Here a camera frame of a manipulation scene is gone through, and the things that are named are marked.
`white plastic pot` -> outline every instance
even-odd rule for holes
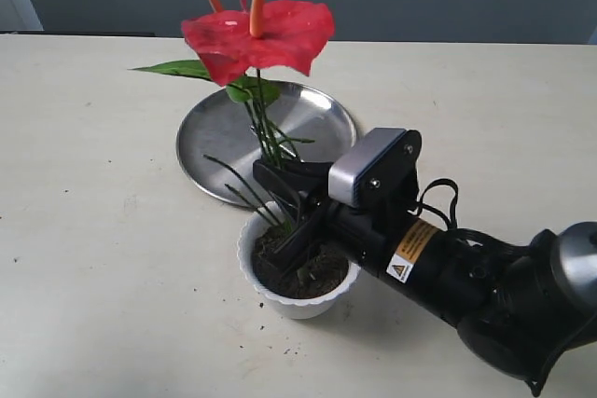
[[[282,211],[275,202],[268,204],[276,216],[282,217]],[[253,213],[244,225],[238,241],[238,258],[244,277],[249,280],[258,293],[263,295],[265,301],[283,316],[290,319],[310,319],[318,316],[332,307],[338,298],[346,293],[356,280],[360,267],[350,263],[344,281],[336,289],[325,295],[309,299],[296,299],[277,295],[267,289],[257,279],[251,263],[251,253],[255,248],[255,240],[261,237],[269,228],[269,224],[259,214]]]

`dark soil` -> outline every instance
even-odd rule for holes
[[[326,246],[322,246],[319,254],[301,268],[301,273],[307,275],[301,275],[299,279],[295,271],[282,276],[267,259],[284,238],[284,230],[275,226],[255,241],[251,256],[253,270],[266,288],[284,297],[304,299],[325,295],[342,283],[348,273],[348,261],[341,253]]]

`warning label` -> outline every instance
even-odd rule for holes
[[[427,242],[437,231],[437,227],[418,219],[398,244],[385,271],[398,281],[406,283]]]

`anthurium flower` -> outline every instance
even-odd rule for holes
[[[210,77],[225,86],[250,67],[283,65],[308,76],[334,34],[334,20],[324,4],[253,0],[249,13],[215,9],[183,21],[182,31]]]

